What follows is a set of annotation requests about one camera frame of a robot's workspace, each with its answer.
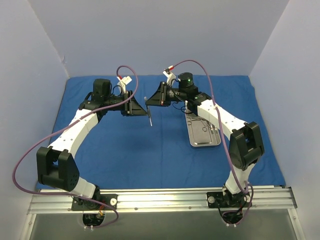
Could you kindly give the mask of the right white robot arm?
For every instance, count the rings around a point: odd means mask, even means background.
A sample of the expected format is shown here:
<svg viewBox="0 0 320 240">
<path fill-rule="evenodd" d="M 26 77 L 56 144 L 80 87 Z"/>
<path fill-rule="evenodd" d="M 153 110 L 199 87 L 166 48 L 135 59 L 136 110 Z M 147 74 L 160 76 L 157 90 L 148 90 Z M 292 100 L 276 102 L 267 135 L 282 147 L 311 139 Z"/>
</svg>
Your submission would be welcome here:
<svg viewBox="0 0 320 240">
<path fill-rule="evenodd" d="M 164 71 L 163 74 L 166 81 L 159 84 L 145 104 L 168 107 L 172 102 L 183 102 L 191 113 L 217 127 L 230 166 L 222 200 L 225 205 L 234 206 L 240 201 L 240 192 L 248 193 L 250 173 L 265 152 L 259 125 L 235 117 L 215 102 L 213 94 L 199 91 L 192 73 L 175 76 L 171 71 Z"/>
</svg>

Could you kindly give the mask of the steel forceps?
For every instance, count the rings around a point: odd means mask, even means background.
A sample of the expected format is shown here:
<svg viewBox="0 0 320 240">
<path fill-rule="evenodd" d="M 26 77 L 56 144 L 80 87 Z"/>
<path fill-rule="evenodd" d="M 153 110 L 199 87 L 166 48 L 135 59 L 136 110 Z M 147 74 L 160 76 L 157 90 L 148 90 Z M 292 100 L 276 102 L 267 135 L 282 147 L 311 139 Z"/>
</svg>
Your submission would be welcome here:
<svg viewBox="0 0 320 240">
<path fill-rule="evenodd" d="M 214 128 L 212 125 L 203 118 L 193 118 L 191 121 L 192 128 L 194 130 L 202 130 L 203 132 L 213 132 Z"/>
</svg>

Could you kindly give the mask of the blue surgical drape cloth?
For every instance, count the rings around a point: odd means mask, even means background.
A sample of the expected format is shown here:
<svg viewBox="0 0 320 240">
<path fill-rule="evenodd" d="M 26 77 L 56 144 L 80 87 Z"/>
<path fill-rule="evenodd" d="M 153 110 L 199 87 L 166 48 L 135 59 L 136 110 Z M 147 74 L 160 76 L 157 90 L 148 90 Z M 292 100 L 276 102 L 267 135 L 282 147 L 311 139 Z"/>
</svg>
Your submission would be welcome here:
<svg viewBox="0 0 320 240">
<path fill-rule="evenodd" d="M 249 176 L 254 186 L 285 185 L 254 87 L 243 75 L 195 75 L 194 83 L 232 115 L 256 122 L 265 153 Z M 102 189 L 221 187 L 230 174 L 222 145 L 193 147 L 180 105 L 152 107 L 151 117 L 108 112 L 79 147 L 80 176 Z"/>
</svg>

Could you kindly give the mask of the steel instrument tray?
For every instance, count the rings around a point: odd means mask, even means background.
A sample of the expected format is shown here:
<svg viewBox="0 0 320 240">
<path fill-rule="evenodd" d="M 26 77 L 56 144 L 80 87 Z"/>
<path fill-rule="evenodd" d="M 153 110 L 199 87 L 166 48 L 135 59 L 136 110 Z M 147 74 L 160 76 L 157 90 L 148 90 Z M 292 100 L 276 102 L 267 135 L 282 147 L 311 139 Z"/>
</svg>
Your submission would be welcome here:
<svg viewBox="0 0 320 240">
<path fill-rule="evenodd" d="M 218 146 L 221 143 L 219 131 L 212 123 L 208 121 L 213 127 L 212 132 L 203 132 L 202 130 L 195 130 L 192 126 L 192 119 L 200 117 L 192 113 L 190 110 L 185 110 L 184 112 L 189 142 L 192 147 L 214 147 Z"/>
</svg>

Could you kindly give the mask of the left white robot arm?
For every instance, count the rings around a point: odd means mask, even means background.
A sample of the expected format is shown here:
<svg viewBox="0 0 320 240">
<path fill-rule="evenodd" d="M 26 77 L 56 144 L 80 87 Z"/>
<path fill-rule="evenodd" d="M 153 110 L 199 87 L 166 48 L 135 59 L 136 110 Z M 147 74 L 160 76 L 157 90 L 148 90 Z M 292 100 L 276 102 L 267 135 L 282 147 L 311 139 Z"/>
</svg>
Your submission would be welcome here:
<svg viewBox="0 0 320 240">
<path fill-rule="evenodd" d="M 100 206 L 98 187 L 80 176 L 75 156 L 86 136 L 107 112 L 119 111 L 123 116 L 147 115 L 133 92 L 126 89 L 131 81 L 130 76 L 118 77 L 120 94 L 115 95 L 110 80 L 94 80 L 92 91 L 79 105 L 68 128 L 48 147 L 38 149 L 36 162 L 40 184 L 83 197 L 83 204 L 90 210 Z"/>
</svg>

